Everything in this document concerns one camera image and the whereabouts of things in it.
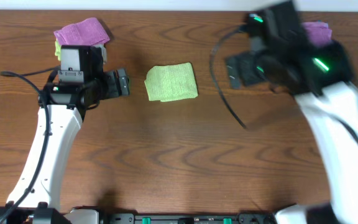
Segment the light green microfiber cloth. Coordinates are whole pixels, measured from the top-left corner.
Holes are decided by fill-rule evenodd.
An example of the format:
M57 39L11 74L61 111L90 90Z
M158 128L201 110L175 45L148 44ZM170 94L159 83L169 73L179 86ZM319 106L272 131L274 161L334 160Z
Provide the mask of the light green microfiber cloth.
M154 66L144 81L149 101L170 102L196 98L198 89L190 62Z

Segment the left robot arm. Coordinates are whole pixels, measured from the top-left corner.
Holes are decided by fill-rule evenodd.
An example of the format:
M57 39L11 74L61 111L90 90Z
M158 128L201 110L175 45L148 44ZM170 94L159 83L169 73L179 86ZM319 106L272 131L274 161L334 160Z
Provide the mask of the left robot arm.
M0 207L0 223L107 223L95 208L60 213L62 180L85 114L103 100L128 96L123 68L105 72L104 45L64 45L39 96L35 137L21 176Z

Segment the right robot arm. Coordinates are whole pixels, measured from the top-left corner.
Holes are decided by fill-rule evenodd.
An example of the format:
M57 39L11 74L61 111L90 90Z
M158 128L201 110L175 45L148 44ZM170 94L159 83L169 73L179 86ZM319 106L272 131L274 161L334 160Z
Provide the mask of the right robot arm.
M291 205L277 223L358 223L358 87L345 48L325 22L301 22L292 1L246 16L237 31L251 50L229 57L229 73L246 85L282 86L306 118L328 177L324 205Z

